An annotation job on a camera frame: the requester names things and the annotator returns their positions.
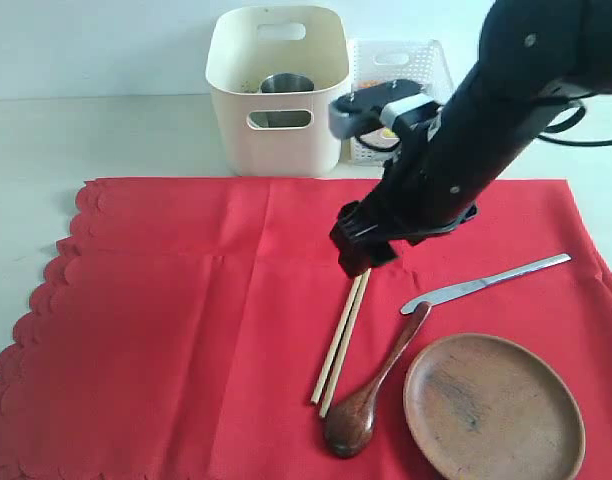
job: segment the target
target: butter knife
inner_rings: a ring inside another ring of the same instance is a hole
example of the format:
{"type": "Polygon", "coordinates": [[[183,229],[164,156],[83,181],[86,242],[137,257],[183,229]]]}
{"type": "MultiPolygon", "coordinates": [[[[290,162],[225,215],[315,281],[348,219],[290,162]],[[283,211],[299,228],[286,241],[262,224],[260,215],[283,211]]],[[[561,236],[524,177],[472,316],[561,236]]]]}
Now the butter knife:
{"type": "Polygon", "coordinates": [[[413,311],[415,311],[415,308],[417,308],[417,305],[419,305],[420,302],[429,302],[433,305],[449,302],[450,300],[463,297],[464,295],[469,295],[473,292],[476,292],[477,290],[490,287],[491,285],[503,282],[504,280],[510,280],[511,278],[520,277],[527,273],[536,272],[543,268],[559,265],[560,263],[564,263],[569,260],[570,256],[565,253],[562,253],[560,255],[555,255],[554,257],[545,258],[537,262],[529,263],[528,265],[524,265],[522,267],[508,270],[507,272],[498,273],[497,275],[491,275],[490,277],[484,277],[478,280],[458,283],[449,287],[443,287],[438,290],[433,290],[432,292],[424,293],[419,297],[413,298],[410,302],[408,302],[401,308],[400,312],[403,315],[408,315],[409,313],[413,313],[413,311]]]}

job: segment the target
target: wooden plate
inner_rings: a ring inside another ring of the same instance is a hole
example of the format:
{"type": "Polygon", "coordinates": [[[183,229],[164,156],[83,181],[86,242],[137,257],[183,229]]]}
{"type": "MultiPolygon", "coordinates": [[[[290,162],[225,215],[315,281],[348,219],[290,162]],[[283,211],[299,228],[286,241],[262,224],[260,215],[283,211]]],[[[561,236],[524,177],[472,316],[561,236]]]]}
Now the wooden plate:
{"type": "Polygon", "coordinates": [[[413,361],[406,421],[447,480],[564,480],[579,471],[585,434],[557,374],[510,341],[443,338],[413,361]]]}

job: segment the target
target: chopsticks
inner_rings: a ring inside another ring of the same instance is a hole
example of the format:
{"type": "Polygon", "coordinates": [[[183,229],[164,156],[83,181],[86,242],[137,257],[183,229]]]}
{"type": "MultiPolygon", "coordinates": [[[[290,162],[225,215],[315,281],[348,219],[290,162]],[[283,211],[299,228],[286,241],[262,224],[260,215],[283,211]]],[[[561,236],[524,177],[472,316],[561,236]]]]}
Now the chopsticks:
{"type": "Polygon", "coordinates": [[[313,391],[313,395],[310,399],[314,404],[319,403],[322,391],[324,389],[324,384],[326,383],[326,378],[328,377],[328,373],[334,359],[335,364],[333,365],[333,370],[328,380],[326,393],[324,394],[324,400],[322,401],[322,405],[319,410],[319,416],[321,418],[326,416],[333,400],[335,388],[337,387],[337,381],[339,380],[339,375],[342,371],[342,366],[344,365],[344,359],[346,358],[348,345],[350,344],[350,338],[353,334],[353,329],[355,328],[355,321],[357,320],[359,308],[364,298],[364,293],[366,292],[366,285],[368,283],[368,278],[370,277],[370,272],[371,270],[368,269],[361,276],[356,277],[353,281],[350,293],[348,294],[348,298],[346,300],[346,305],[344,305],[344,309],[342,310],[342,315],[337,324],[337,328],[333,335],[333,340],[328,348],[326,358],[324,359],[324,365],[319,373],[315,390],[313,391]]]}

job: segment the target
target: white storage bin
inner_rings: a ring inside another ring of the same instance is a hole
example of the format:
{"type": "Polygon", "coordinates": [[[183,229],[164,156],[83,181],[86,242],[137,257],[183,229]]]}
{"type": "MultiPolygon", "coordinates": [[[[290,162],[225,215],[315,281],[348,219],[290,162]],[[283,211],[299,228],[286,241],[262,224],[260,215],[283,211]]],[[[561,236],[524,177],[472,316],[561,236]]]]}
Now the white storage bin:
{"type": "MultiPolygon", "coordinates": [[[[353,85],[357,90],[372,84],[406,78],[421,83],[427,95],[440,104],[453,94],[453,82],[441,44],[436,40],[396,41],[353,39],[348,43],[353,85]]],[[[397,138],[388,129],[362,137],[371,145],[390,147],[397,138]]],[[[369,150],[351,140],[351,162],[357,165],[379,165],[391,154],[369,150]]]]}
{"type": "Polygon", "coordinates": [[[329,131],[328,105],[350,91],[349,63],[344,28],[332,10],[245,7],[220,17],[206,79],[232,169],[260,176],[319,176],[331,170],[341,142],[329,131]],[[265,78],[285,72],[305,75],[314,91],[259,93],[265,78]],[[310,112],[310,123],[265,128],[265,114],[256,113],[287,110],[310,112]]]}

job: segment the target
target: white table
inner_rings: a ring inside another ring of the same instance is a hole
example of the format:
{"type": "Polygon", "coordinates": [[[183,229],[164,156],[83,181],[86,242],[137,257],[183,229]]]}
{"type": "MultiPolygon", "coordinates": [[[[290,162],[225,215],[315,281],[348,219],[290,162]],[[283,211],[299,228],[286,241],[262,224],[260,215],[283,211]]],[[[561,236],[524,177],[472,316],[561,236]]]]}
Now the white table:
{"type": "MultiPolygon", "coordinates": [[[[612,99],[594,100],[568,138],[612,137],[612,99]]],[[[377,177],[340,164],[331,177],[377,177]]],[[[0,351],[68,236],[83,181],[104,176],[225,176],[207,96],[0,101],[0,351]]],[[[567,178],[612,269],[612,148],[536,142],[506,178],[567,178]]]]}

